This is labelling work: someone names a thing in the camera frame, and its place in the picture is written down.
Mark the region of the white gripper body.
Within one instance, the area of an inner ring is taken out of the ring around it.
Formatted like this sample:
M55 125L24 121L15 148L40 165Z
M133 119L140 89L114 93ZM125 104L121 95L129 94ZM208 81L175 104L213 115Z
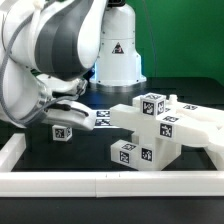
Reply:
M76 101L63 100L46 110L43 123L91 131L95 121L96 113L91 108Z

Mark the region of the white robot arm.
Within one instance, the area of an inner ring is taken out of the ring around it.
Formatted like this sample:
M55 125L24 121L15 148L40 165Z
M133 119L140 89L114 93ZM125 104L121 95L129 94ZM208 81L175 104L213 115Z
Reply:
M0 120L91 130L96 115L77 101L87 85L145 81L126 0L0 0Z

